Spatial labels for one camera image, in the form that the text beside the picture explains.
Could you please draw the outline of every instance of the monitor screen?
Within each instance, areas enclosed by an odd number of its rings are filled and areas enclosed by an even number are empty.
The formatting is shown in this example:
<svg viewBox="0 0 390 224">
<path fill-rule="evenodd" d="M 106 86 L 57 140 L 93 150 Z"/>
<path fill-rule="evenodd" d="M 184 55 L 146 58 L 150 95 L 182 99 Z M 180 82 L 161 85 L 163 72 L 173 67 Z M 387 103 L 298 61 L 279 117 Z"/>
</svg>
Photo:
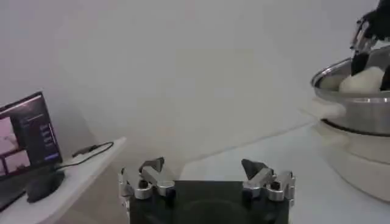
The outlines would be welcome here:
<svg viewBox="0 0 390 224">
<path fill-rule="evenodd" d="M 41 92 L 0 108 L 0 180 L 60 162 Z"/>
</svg>

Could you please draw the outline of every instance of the black cable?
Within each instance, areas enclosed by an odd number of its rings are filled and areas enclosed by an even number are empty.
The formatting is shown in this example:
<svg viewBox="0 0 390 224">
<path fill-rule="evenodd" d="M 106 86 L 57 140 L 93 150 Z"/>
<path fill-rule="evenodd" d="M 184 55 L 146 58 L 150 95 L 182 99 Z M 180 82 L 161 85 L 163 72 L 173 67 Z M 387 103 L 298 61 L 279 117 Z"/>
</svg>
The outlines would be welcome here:
<svg viewBox="0 0 390 224">
<path fill-rule="evenodd" d="M 77 165 L 80 165 L 82 163 L 84 163 L 85 161 L 91 159 L 92 157 L 95 157 L 101 153 L 104 153 L 105 151 L 107 151 L 108 149 L 112 148 L 114 146 L 114 142 L 105 142 L 105 143 L 102 143 L 102 144 L 99 144 L 99 145 L 94 145 L 93 147 L 95 147 L 96 149 L 102 147 L 102 146 L 105 146 L 105 145 L 109 145 L 107 146 L 105 149 L 101 150 L 100 152 L 98 153 L 95 153 L 93 155 L 90 155 L 89 157 L 81 160 L 80 162 L 77 162 L 77 163 L 71 163 L 71 164 L 67 164 L 67 165 L 63 165 L 63 166 L 58 166 L 56 167 L 54 170 L 59 170 L 59 169 L 63 169 L 63 168 L 66 168 L 66 167 L 70 167 L 70 166 L 77 166 Z"/>
</svg>

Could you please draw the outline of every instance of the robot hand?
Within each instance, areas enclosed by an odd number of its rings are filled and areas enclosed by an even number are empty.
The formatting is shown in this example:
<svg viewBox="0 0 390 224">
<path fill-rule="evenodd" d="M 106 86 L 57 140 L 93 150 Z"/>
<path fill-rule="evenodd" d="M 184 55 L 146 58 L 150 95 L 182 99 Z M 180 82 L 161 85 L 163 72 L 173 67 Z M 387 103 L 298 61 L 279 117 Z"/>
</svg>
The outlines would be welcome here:
<svg viewBox="0 0 390 224">
<path fill-rule="evenodd" d="M 364 70 L 371 49 L 378 40 L 390 41 L 390 0 L 381 0 L 377 9 L 365 14 L 357 22 L 350 47 L 354 50 L 352 75 Z"/>
</svg>

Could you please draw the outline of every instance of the white countertop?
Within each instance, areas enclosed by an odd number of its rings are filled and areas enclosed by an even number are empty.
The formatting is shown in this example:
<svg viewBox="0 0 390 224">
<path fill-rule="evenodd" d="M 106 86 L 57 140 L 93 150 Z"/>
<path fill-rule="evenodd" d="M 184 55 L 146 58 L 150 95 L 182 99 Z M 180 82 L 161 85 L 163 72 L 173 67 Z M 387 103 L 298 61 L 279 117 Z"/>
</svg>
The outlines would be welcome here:
<svg viewBox="0 0 390 224">
<path fill-rule="evenodd" d="M 27 202 L 26 195 L 21 197 L 0 213 L 0 223 L 55 223 L 120 153 L 125 146 L 126 138 L 115 140 L 114 143 L 114 146 L 108 151 L 93 157 L 85 163 L 65 168 L 63 183 L 47 198 L 30 204 Z M 73 162 L 82 160 L 85 156 L 89 156 L 89 154 L 76 157 Z"/>
<path fill-rule="evenodd" d="M 292 223 L 389 223 L 390 204 L 346 183 L 327 163 L 322 139 L 310 125 L 187 164 L 181 180 L 246 179 L 241 160 L 261 161 L 297 177 Z"/>
</svg>

